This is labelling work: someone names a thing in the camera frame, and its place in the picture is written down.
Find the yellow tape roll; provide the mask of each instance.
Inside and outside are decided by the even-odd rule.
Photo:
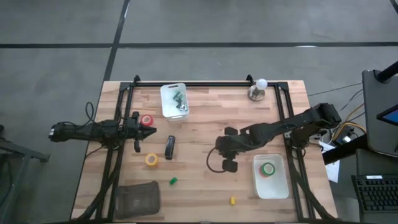
[[[154,166],[157,164],[158,161],[159,161],[159,159],[157,158],[156,154],[154,154],[154,153],[149,153],[145,157],[145,163],[148,166]]]

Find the red tape roll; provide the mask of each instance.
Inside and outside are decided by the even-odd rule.
[[[141,116],[141,124],[146,126],[151,126],[153,123],[154,123],[154,118],[151,115],[145,114]]]

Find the green object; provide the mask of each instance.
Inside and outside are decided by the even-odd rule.
[[[272,174],[275,174],[275,167],[270,162],[266,162],[261,166],[261,172],[264,175],[270,176]]]
[[[172,180],[170,180],[170,185],[173,185],[176,183],[176,181],[178,181],[178,179],[176,177],[173,177]]]

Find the green block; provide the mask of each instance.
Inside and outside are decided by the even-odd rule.
[[[172,180],[170,180],[170,185],[173,185],[176,183],[176,181],[178,181],[178,179],[176,177],[173,177]]]

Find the computer monitor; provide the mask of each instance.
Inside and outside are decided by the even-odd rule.
[[[379,113],[377,118],[381,121],[398,126],[398,105]]]

